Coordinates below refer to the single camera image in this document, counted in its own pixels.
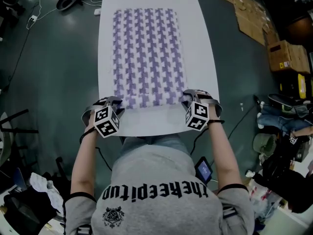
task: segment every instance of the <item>cardboard box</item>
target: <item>cardboard box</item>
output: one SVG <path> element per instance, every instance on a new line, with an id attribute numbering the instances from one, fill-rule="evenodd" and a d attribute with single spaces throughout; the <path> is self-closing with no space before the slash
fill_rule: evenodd
<path id="1" fill-rule="evenodd" d="M 235 7 L 239 30 L 252 39 L 265 45 L 263 30 L 268 45 L 279 41 L 265 8 L 254 0 L 226 0 Z"/>
<path id="2" fill-rule="evenodd" d="M 291 45 L 285 40 L 269 45 L 268 58 L 271 71 L 310 73 L 307 52 L 301 45 Z"/>

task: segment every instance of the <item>gray floor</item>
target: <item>gray floor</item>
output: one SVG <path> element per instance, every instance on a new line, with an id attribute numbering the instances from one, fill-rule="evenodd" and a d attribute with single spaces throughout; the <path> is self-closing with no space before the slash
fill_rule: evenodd
<path id="1" fill-rule="evenodd" d="M 6 30 L 0 43 L 1 86 L 12 74 L 27 34 L 26 19 L 38 0 L 21 0 L 27 11 L 18 25 Z M 58 0 L 42 0 L 42 15 Z M 208 28 L 218 76 L 222 119 L 227 134 L 253 105 L 252 95 L 276 92 L 268 67 L 266 48 L 238 30 L 233 5 L 225 0 L 199 0 Z M 0 96 L 0 108 L 8 115 L 28 108 L 30 114 L 13 121 L 14 127 L 37 128 L 39 135 L 23 134 L 17 142 L 27 144 L 27 160 L 38 159 L 37 172 L 57 170 L 54 160 L 62 156 L 66 173 L 71 169 L 84 130 L 80 121 L 84 108 L 98 99 L 97 48 L 100 17 L 96 7 L 76 5 L 68 12 L 54 11 L 38 21 L 29 33 L 8 93 Z M 230 142 L 242 175 L 255 167 L 257 154 L 252 139 L 257 131 L 254 108 L 233 133 Z M 182 133 L 188 149 L 198 132 Z M 119 138 L 99 139 L 109 164 L 121 147 Z M 197 142 L 194 162 L 201 156 L 211 161 L 210 139 L 204 134 Z M 97 196 L 110 182 L 111 172 L 97 154 Z M 209 183 L 215 189 L 214 182 Z"/>

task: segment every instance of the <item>black wrist strap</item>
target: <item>black wrist strap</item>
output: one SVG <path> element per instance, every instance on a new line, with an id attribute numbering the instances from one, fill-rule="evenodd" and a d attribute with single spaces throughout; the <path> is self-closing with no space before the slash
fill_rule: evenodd
<path id="1" fill-rule="evenodd" d="M 83 138 L 86 136 L 86 135 L 88 135 L 89 133 L 91 133 L 91 132 L 93 132 L 93 131 L 95 131 L 96 130 L 96 128 L 90 128 L 88 131 L 86 131 L 81 137 L 80 137 L 80 139 L 79 139 L 79 143 L 82 143 L 82 141 L 83 141 Z"/>
<path id="2" fill-rule="evenodd" d="M 221 123 L 221 124 L 224 124 L 225 121 L 224 120 L 219 120 L 219 119 L 210 119 L 207 124 L 210 124 L 210 123 Z"/>

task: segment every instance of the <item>white table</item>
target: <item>white table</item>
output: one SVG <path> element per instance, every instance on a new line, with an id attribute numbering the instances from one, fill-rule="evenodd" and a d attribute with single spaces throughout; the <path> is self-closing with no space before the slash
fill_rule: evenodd
<path id="1" fill-rule="evenodd" d="M 198 0 L 103 0 L 98 47 L 100 98 L 113 95 L 113 14 L 117 9 L 125 8 L 174 9 L 179 19 L 188 88 L 205 90 L 219 100 L 210 38 Z M 189 129 L 185 126 L 185 114 L 186 111 L 180 104 L 126 110 L 117 135 L 140 137 L 187 131 Z"/>

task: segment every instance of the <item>white cloth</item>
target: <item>white cloth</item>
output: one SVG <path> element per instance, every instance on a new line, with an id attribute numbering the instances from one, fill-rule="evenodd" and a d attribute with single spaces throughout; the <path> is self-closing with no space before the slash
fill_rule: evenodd
<path id="1" fill-rule="evenodd" d="M 113 17 L 114 95 L 126 109 L 178 104 L 187 80 L 173 9 L 117 10 Z"/>
<path id="2" fill-rule="evenodd" d="M 38 192 L 46 192 L 53 208 L 57 209 L 63 215 L 63 198 L 58 190 L 53 186 L 51 180 L 32 172 L 30 176 L 31 186 Z"/>

